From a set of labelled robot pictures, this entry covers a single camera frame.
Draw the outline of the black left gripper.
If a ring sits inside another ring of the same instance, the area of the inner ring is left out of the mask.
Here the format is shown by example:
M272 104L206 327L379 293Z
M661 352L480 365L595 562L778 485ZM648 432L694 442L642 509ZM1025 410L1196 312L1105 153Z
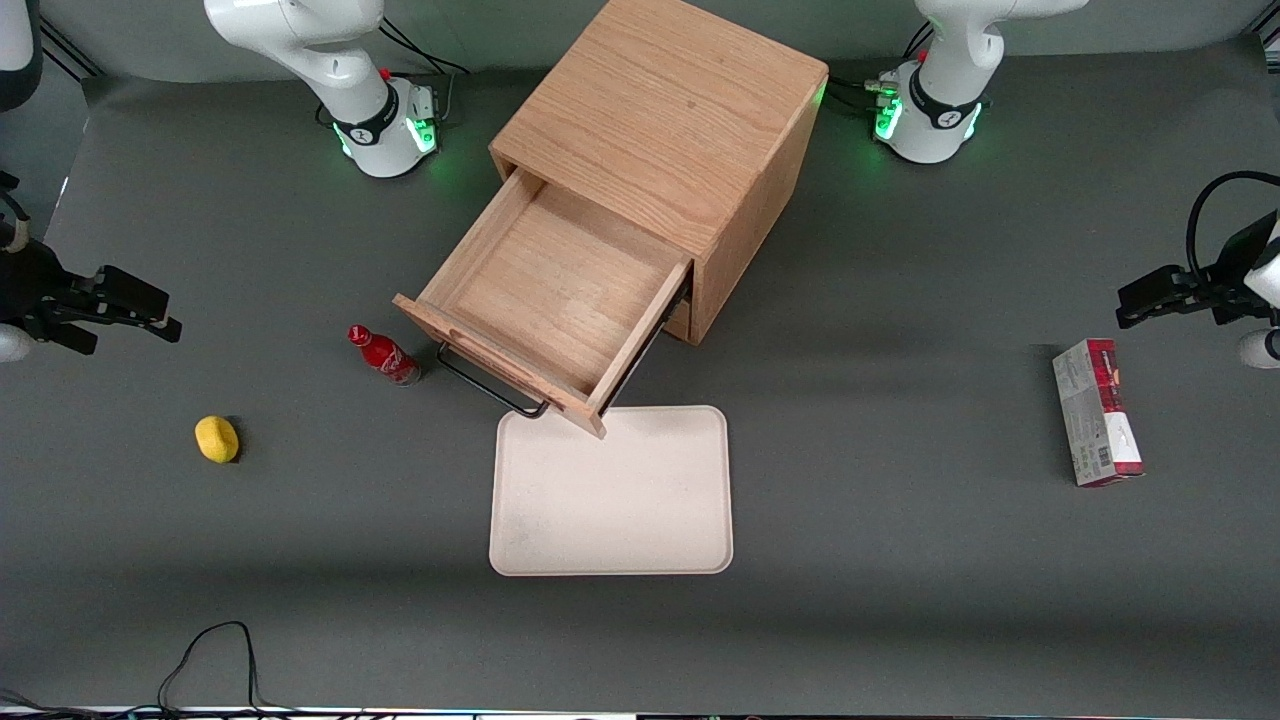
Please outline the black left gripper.
M1212 310L1217 323L1244 316L1277 322L1277 291L1260 292L1245 278L1277 260L1277 214L1271 211L1229 236L1216 259L1203 265L1190 249L1190 273L1199 283L1201 297L1190 293L1187 273L1179 265L1164 265L1117 291L1117 327L1130 329L1142 322L1169 315Z

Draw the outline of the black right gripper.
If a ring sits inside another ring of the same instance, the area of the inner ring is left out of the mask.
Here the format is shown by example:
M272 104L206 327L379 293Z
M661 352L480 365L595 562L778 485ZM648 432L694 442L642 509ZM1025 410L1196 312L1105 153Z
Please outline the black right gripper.
M102 325L128 325L180 341L183 325L169 316L169 293L118 266L101 266L97 279L76 275L37 241L13 240L1 252L3 356L27 356L38 343L91 355L97 336L76 323L95 315Z

